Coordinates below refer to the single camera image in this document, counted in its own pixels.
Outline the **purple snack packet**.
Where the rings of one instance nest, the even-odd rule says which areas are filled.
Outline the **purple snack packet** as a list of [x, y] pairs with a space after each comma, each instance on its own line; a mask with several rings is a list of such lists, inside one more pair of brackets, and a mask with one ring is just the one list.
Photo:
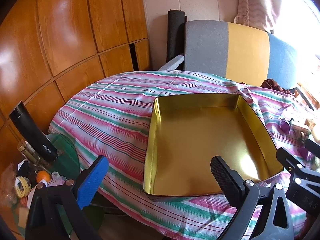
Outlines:
[[285, 134], [289, 134], [290, 133], [290, 129], [291, 129], [291, 122], [289, 120], [286, 120], [284, 118], [282, 118], [280, 120], [280, 129], [285, 133]]

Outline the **orange fruit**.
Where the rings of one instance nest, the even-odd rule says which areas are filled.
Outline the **orange fruit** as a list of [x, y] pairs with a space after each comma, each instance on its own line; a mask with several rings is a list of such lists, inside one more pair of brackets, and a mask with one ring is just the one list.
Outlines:
[[49, 182], [51, 180], [51, 175], [45, 170], [41, 170], [37, 172], [36, 181], [39, 183], [40, 181]]

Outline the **yellow tape roll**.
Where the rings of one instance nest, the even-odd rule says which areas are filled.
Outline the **yellow tape roll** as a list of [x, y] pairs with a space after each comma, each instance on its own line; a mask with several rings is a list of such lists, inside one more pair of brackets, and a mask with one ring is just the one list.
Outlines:
[[18, 198], [26, 197], [31, 189], [31, 181], [25, 177], [16, 177], [14, 188]]

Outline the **glass bottle gold cap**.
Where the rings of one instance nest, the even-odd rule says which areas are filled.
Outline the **glass bottle gold cap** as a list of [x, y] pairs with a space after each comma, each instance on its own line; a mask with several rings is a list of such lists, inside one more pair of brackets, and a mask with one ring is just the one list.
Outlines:
[[32, 165], [40, 167], [42, 169], [47, 168], [47, 163], [36, 153], [36, 151], [27, 141], [21, 140], [17, 145], [17, 149], [27, 158], [27, 160]]

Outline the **dark red cloth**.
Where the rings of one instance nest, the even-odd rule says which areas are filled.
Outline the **dark red cloth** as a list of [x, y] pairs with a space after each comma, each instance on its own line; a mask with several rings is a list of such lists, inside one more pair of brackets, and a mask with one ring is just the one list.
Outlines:
[[260, 87], [275, 90], [275, 91], [282, 92], [282, 93], [288, 94], [288, 95], [294, 95], [295, 91], [296, 91], [295, 88], [285, 89], [283, 87], [280, 87], [280, 85], [276, 81], [274, 81], [273, 79], [264, 80]]

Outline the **black thermos bottle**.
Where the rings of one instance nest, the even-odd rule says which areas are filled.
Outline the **black thermos bottle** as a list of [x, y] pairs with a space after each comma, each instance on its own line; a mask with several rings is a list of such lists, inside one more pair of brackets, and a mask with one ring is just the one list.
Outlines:
[[24, 139], [45, 161], [56, 161], [57, 149], [35, 124], [22, 101], [15, 106], [9, 118]]

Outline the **gold metal tin tray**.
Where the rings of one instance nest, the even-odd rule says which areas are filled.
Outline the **gold metal tin tray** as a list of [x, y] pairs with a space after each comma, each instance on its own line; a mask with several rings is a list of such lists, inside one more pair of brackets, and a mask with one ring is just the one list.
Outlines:
[[283, 171], [266, 126], [240, 94], [200, 93], [155, 98], [143, 190], [155, 201], [219, 194], [210, 170], [221, 156], [256, 183]]

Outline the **striped pink green bedsheet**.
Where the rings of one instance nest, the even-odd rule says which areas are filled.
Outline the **striped pink green bedsheet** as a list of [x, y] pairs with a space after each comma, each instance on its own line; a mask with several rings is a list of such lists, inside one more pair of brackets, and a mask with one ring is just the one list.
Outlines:
[[97, 81], [61, 107], [50, 133], [68, 137], [85, 169], [99, 155], [108, 173], [99, 192], [133, 219], [174, 239], [216, 239], [235, 213], [223, 195], [155, 203], [143, 192], [143, 167], [154, 99], [190, 93], [241, 94], [266, 126], [276, 146], [298, 154], [298, 142], [279, 120], [310, 109], [295, 97], [242, 85], [223, 77], [187, 71], [126, 72]]

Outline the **grey yellow blue chair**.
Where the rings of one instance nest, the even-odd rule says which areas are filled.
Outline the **grey yellow blue chair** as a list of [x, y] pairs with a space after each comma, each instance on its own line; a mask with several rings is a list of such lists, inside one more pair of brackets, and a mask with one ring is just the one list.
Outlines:
[[183, 67], [258, 87], [267, 79], [284, 89], [297, 85], [297, 52], [272, 34], [211, 20], [189, 21], [184, 33], [184, 52], [163, 65], [162, 71]]

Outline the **pink curtain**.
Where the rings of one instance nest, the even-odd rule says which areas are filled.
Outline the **pink curtain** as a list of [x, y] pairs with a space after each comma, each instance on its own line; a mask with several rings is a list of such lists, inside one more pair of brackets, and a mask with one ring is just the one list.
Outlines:
[[239, 0], [234, 23], [274, 33], [281, 0]]

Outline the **wooden wardrobe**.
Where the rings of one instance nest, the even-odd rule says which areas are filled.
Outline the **wooden wardrobe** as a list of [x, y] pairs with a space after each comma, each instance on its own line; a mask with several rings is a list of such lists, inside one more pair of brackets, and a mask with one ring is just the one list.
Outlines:
[[19, 102], [46, 132], [83, 88], [150, 68], [143, 0], [17, 0], [1, 23], [1, 169], [22, 158]]

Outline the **rolled black yoga mat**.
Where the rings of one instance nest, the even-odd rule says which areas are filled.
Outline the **rolled black yoga mat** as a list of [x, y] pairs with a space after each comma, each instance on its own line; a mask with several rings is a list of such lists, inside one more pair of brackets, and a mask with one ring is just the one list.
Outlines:
[[167, 62], [184, 53], [185, 23], [185, 12], [181, 10], [168, 11]]

